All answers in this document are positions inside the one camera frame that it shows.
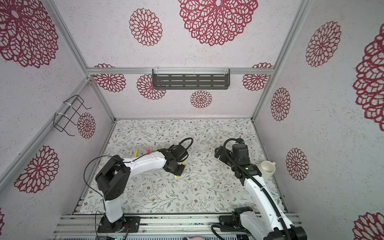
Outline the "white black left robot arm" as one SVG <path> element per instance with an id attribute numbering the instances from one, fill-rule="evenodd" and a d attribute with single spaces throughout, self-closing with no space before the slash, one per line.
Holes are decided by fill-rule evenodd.
<path id="1" fill-rule="evenodd" d="M 132 159 L 112 156 L 95 178 L 105 205 L 105 213 L 97 233 L 118 233 L 126 230 L 121 195 L 130 178 L 157 169 L 180 176 L 185 169 L 183 162 L 188 156 L 188 149 L 182 145 L 173 145 L 168 149 L 159 149 Z"/>

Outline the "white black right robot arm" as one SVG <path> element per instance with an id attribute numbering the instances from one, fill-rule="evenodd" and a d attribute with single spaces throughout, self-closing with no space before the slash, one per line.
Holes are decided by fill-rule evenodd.
<path id="1" fill-rule="evenodd" d="M 226 144 L 215 149 L 215 158 L 226 164 L 240 180 L 245 190 L 253 197 L 260 217 L 250 207 L 237 208 L 232 212 L 233 220 L 211 226 L 228 231 L 248 232 L 256 240 L 306 240 L 305 230 L 294 223 L 283 213 L 262 177 L 260 169 L 251 163 L 248 146 L 237 139 L 232 150 Z"/>

